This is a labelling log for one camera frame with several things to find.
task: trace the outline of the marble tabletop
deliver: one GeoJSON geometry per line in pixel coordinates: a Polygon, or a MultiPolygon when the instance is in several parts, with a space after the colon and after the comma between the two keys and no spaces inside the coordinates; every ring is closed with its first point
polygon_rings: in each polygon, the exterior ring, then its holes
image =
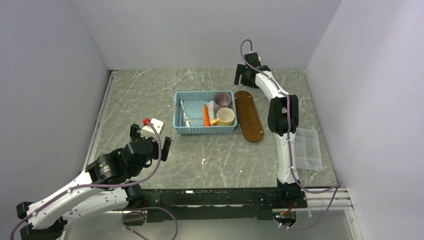
{"type": "MultiPolygon", "coordinates": [[[[272,73],[287,92],[299,98],[299,128],[318,131],[323,170],[298,170],[300,181],[308,187],[334,185],[336,177],[304,71],[272,69],[272,73]]],[[[267,124],[269,101],[260,89],[234,85],[235,74],[235,69],[227,68],[119,70],[94,159],[125,146],[132,124],[141,125],[145,118],[157,118],[165,123],[162,136],[171,137],[172,144],[167,161],[161,163],[142,188],[275,187],[278,158],[267,124]],[[179,135],[175,131],[175,92],[220,90],[251,93],[264,130],[260,142],[245,140],[239,126],[228,134],[179,135]]],[[[152,169],[143,169],[135,180],[147,176],[152,169]]]]}

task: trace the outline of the orange carrot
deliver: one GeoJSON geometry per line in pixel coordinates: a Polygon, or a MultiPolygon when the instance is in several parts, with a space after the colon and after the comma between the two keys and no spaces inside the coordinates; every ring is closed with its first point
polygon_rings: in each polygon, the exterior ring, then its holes
{"type": "Polygon", "coordinates": [[[209,123],[209,115],[208,115],[208,108],[206,107],[206,104],[203,105],[203,126],[208,127],[211,124],[209,123]]]}

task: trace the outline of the wall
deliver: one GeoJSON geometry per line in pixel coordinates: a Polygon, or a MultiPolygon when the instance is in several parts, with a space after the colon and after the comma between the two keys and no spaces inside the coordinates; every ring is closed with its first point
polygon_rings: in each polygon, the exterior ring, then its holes
{"type": "Polygon", "coordinates": [[[424,3],[344,0],[306,78],[364,239],[424,236],[424,3]]]}
{"type": "Polygon", "coordinates": [[[246,38],[270,67],[305,69],[341,0],[72,2],[109,69],[235,68],[246,38]]]}
{"type": "Polygon", "coordinates": [[[68,0],[1,1],[0,23],[0,239],[9,239],[18,203],[83,168],[109,73],[68,0]]]}

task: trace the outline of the brown wooden tray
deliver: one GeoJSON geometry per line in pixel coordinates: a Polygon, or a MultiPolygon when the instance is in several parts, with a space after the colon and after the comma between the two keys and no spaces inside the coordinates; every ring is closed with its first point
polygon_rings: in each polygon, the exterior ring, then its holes
{"type": "Polygon", "coordinates": [[[238,91],[234,94],[234,100],[243,137],[252,143],[261,141],[264,137],[264,129],[262,129],[252,95],[247,91],[238,91]]]}

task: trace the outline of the mug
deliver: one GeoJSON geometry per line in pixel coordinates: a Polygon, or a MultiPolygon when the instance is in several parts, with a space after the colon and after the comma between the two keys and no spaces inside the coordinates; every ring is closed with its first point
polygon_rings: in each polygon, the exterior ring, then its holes
{"type": "Polygon", "coordinates": [[[231,108],[221,108],[216,114],[217,119],[212,121],[212,125],[216,126],[231,126],[236,119],[236,114],[231,108]]]}
{"type": "Polygon", "coordinates": [[[231,95],[228,92],[218,92],[213,98],[213,108],[218,112],[222,108],[229,108],[232,102],[231,95]]]}

